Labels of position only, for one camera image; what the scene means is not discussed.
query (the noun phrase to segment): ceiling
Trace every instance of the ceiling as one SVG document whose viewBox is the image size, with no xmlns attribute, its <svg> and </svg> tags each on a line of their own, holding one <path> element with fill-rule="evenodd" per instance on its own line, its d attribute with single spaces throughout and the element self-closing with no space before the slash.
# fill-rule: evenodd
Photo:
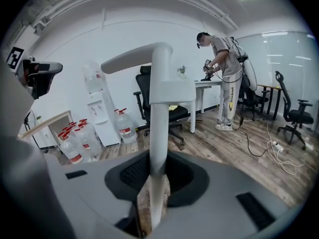
<svg viewBox="0 0 319 239">
<path fill-rule="evenodd" d="M 7 45 L 17 39 L 23 25 L 32 25 L 37 34 L 57 16 L 90 0 L 30 0 L 7 33 Z M 241 25 L 291 12 L 287 0 L 175 0 L 194 6 L 222 22 L 229 31 Z"/>
</svg>

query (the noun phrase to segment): wooden floor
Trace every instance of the wooden floor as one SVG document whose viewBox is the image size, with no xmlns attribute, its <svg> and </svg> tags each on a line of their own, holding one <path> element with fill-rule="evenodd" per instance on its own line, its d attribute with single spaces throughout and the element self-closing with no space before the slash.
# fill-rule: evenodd
<svg viewBox="0 0 319 239">
<path fill-rule="evenodd" d="M 177 128 L 175 131 L 184 137 L 186 144 L 185 146 L 181 146 L 180 140 L 169 136 L 168 148 L 235 166 L 279 196 L 290 207 L 303 202 L 307 198 L 319 170 L 319 142 L 311 137 L 307 129 L 299 130 L 304 140 L 313 144 L 317 151 L 303 151 L 301 148 L 302 144 L 297 137 L 294 138 L 292 145 L 288 145 L 285 142 L 283 132 L 276 135 L 278 126 L 283 126 L 287 123 L 282 121 L 281 118 L 278 118 L 276 121 L 268 120 L 268 130 L 272 140 L 278 142 L 285 149 L 284 154 L 279 154 L 279 158 L 282 161 L 288 160 L 295 165 L 302 164 L 303 161 L 305 162 L 304 166 L 296 168 L 296 175 L 290 175 L 279 164 L 274 162 L 267 151 L 262 157 L 251 155 L 247 148 L 247 138 L 244 133 L 240 131 L 217 131 L 214 128 L 217 124 L 217 115 L 218 109 L 198 114 L 196 119 L 201 119 L 202 122 L 196 123 L 196 132 L 194 134 L 190 133 L 190 124 L 186 122 L 186 119 L 181 120 L 183 130 L 179 131 Z M 238 128 L 238 126 L 239 119 L 235 117 L 234 128 Z M 250 150 L 256 155 L 261 155 L 269 141 L 266 122 L 263 120 L 244 122 L 240 129 L 249 136 Z M 132 144 L 125 145 L 122 142 L 121 144 L 106 147 L 98 159 L 115 158 L 135 151 L 149 149 L 150 135 L 144 137 L 143 131 L 138 132 L 138 134 L 138 140 Z M 69 161 L 63 154 L 59 154 L 57 157 L 62 165 L 69 164 Z M 285 168 L 294 173 L 293 167 L 285 166 Z M 166 199 L 169 196 L 168 185 L 169 182 L 167 181 Z M 146 183 L 140 192 L 138 199 L 142 228 L 146 234 L 151 231 L 148 187 L 149 182 Z"/>
</svg>

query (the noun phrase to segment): black office chair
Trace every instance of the black office chair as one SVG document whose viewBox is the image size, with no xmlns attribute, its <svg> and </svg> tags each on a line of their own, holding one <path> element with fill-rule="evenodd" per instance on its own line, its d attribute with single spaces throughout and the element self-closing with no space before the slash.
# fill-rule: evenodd
<svg viewBox="0 0 319 239">
<path fill-rule="evenodd" d="M 303 150 L 306 149 L 306 144 L 305 141 L 302 139 L 301 137 L 301 133 L 297 131 L 297 126 L 299 124 L 299 128 L 303 127 L 303 124 L 312 124 L 314 123 L 314 119 L 311 117 L 311 115 L 307 112 L 305 112 L 305 108 L 306 106 L 313 106 L 312 104 L 309 104 L 307 100 L 302 100 L 302 99 L 298 99 L 299 101 L 299 108 L 298 110 L 291 110 L 290 106 L 291 106 L 291 101 L 288 95 L 288 92 L 286 90 L 285 87 L 285 83 L 284 83 L 284 76 L 276 71 L 276 80 L 279 82 L 283 92 L 284 92 L 284 102 L 285 102 L 285 107 L 284 107 L 284 118 L 285 121 L 287 122 L 292 122 L 292 125 L 294 125 L 294 127 L 291 126 L 285 126 L 282 127 L 280 126 L 277 130 L 277 132 L 280 132 L 280 130 L 284 130 L 284 131 L 289 131 L 292 133 L 290 141 L 289 141 L 289 145 L 291 144 L 294 134 L 299 138 L 299 140 L 301 142 L 303 142 Z"/>
<path fill-rule="evenodd" d="M 243 100 L 241 113 L 244 110 L 244 106 L 251 108 L 251 111 L 253 113 L 253 121 L 254 121 L 255 120 L 255 107 L 258 107 L 258 105 L 261 105 L 260 111 L 262 112 L 265 102 L 268 102 L 268 100 L 269 100 L 268 98 L 266 98 L 266 94 L 268 92 L 270 92 L 270 91 L 264 90 L 264 91 L 262 91 L 262 93 L 263 93 L 262 97 L 257 96 L 255 91 L 252 91 L 249 88 L 249 80 L 248 80 L 247 76 L 243 75 L 243 79 L 242 79 L 240 91 L 239 91 L 239 98 L 241 98 Z"/>
<path fill-rule="evenodd" d="M 151 66 L 141 66 L 140 73 L 136 75 L 136 81 L 140 87 L 141 91 L 134 92 L 133 94 L 136 96 L 138 105 L 140 108 L 142 119 L 146 120 L 147 124 L 151 123 L 151 105 L 149 104 L 150 99 L 150 81 L 151 81 Z M 143 105 L 141 104 L 140 94 L 143 96 Z M 173 122 L 182 118 L 185 118 L 188 114 L 186 108 L 182 106 L 177 106 L 177 108 L 173 111 L 169 111 L 169 122 Z M 175 133 L 172 128 L 179 127 L 182 129 L 182 124 L 174 123 L 168 125 L 168 133 L 180 139 L 180 144 L 185 145 L 184 138 Z M 144 132 L 144 136 L 148 136 L 150 129 L 146 129 Z"/>
</svg>

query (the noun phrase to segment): person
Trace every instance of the person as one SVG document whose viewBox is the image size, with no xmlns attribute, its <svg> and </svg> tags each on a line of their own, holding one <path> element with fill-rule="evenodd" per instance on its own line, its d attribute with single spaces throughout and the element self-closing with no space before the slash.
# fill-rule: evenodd
<svg viewBox="0 0 319 239">
<path fill-rule="evenodd" d="M 211 77 L 222 71 L 222 91 L 224 96 L 222 120 L 215 128 L 222 131 L 233 130 L 233 118 L 237 106 L 239 89 L 243 76 L 241 64 L 238 62 L 229 37 L 209 35 L 202 32 L 197 35 L 197 46 L 212 46 L 215 58 L 203 67 L 204 72 Z"/>
</svg>

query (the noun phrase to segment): white pants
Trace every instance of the white pants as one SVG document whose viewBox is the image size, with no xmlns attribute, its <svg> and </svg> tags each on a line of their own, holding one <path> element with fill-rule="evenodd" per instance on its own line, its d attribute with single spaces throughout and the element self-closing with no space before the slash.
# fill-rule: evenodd
<svg viewBox="0 0 319 239">
<path fill-rule="evenodd" d="M 235 75 L 223 77 L 221 87 L 224 94 L 222 113 L 224 124 L 231 124 L 235 116 L 242 75 L 243 70 L 240 70 Z"/>
</svg>

